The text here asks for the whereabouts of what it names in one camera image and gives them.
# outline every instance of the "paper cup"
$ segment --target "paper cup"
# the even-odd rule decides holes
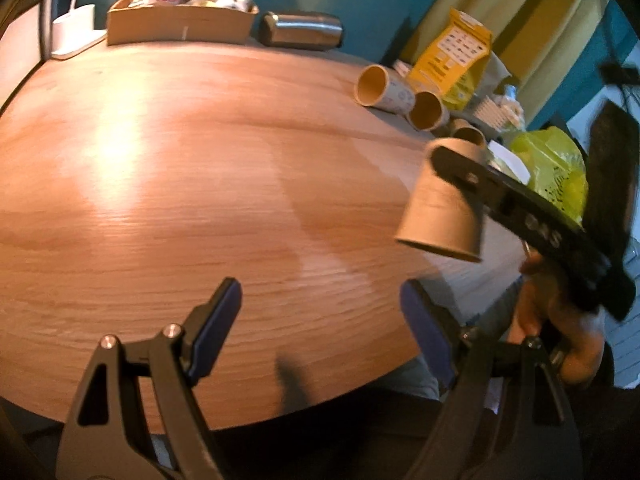
[[[362,71],[353,93],[359,105],[405,115],[415,105],[414,91],[394,71],[382,65],[370,65]]]
[[[449,110],[436,94],[418,92],[415,106],[406,115],[406,120],[416,130],[431,132],[436,137],[447,137],[449,129]]]
[[[461,155],[486,164],[487,150],[468,140],[436,139],[427,145],[418,182],[407,207],[396,240],[410,247],[468,262],[481,260],[484,206],[436,175],[431,153],[446,146]]]
[[[464,119],[454,119],[451,121],[451,137],[456,139],[464,139],[476,144],[477,146],[486,147],[486,138],[478,128],[472,126]]]

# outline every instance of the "yellow milk carton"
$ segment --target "yellow milk carton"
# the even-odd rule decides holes
[[[407,80],[416,91],[435,91],[451,110],[462,110],[489,62],[492,34],[478,20],[451,9],[449,27],[418,58]]]

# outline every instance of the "yellow curtain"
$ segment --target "yellow curtain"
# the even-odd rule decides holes
[[[574,65],[602,18],[606,0],[436,0],[401,54],[415,63],[449,23],[454,7],[494,34],[494,52],[514,76],[527,122]]]

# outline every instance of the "yellow green plastic bag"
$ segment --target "yellow green plastic bag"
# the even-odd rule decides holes
[[[586,170],[582,154],[572,139],[552,126],[517,136],[509,149],[530,171],[529,189],[582,224],[588,192]]]

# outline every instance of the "wooden table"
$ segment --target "wooden table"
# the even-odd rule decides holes
[[[39,69],[0,118],[0,395],[65,418],[102,335],[150,337],[229,275],[244,304],[196,396],[246,424],[416,355],[402,280],[465,315],[498,296],[522,259],[502,228],[480,265],[394,243],[427,139],[353,102],[361,63],[167,43]]]

